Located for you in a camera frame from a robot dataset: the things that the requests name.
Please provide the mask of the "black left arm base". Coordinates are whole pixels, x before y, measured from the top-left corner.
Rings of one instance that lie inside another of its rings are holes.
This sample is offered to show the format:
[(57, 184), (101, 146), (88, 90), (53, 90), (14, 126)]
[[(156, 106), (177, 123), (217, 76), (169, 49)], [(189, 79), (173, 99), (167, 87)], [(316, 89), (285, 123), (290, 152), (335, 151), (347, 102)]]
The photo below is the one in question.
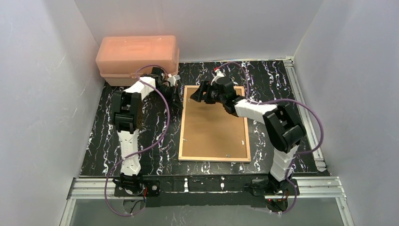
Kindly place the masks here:
[(146, 179), (143, 176), (120, 175), (114, 178), (112, 182), (116, 185), (115, 190), (129, 191), (130, 195), (143, 197), (157, 197), (160, 195), (160, 181), (155, 179)]

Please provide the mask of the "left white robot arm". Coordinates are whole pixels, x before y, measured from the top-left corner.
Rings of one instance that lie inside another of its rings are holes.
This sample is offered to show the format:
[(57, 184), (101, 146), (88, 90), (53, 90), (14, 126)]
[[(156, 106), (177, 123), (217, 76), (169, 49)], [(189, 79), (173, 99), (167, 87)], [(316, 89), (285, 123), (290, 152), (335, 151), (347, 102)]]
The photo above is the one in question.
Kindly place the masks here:
[(122, 160), (120, 174), (137, 176), (141, 171), (138, 155), (138, 133), (143, 124), (143, 100), (152, 92), (156, 92), (165, 104), (167, 121), (160, 138), (149, 148), (163, 140), (170, 124), (171, 107), (182, 109), (177, 91), (180, 76), (167, 74), (161, 67), (154, 67), (150, 74), (137, 77), (138, 80), (129, 88), (117, 91), (112, 99), (112, 124), (120, 142)]

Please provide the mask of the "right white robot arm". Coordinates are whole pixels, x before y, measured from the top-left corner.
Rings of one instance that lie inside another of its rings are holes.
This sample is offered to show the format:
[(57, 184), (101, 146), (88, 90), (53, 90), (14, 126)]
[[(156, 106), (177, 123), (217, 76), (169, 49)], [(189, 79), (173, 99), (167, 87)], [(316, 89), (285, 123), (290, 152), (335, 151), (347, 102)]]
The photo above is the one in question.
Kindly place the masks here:
[(190, 98), (206, 104), (221, 103), (228, 114), (263, 123), (274, 147), (269, 175), (278, 182), (290, 176), (291, 161), (306, 135), (302, 121), (292, 109), (282, 105), (247, 100), (244, 96), (237, 94), (230, 78), (220, 76), (211, 81), (202, 81)]

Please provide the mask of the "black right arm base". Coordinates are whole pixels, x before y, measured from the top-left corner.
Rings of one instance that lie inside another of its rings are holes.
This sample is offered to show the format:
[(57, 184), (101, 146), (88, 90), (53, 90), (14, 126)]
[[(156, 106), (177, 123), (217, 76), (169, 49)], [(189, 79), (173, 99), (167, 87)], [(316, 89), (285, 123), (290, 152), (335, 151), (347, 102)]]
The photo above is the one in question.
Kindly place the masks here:
[(247, 184), (250, 193), (254, 196), (277, 196), (280, 199), (286, 199), (290, 195), (300, 194), (297, 180), (291, 179), (288, 182), (286, 179), (277, 181), (274, 178), (269, 179), (253, 179), (251, 183)]

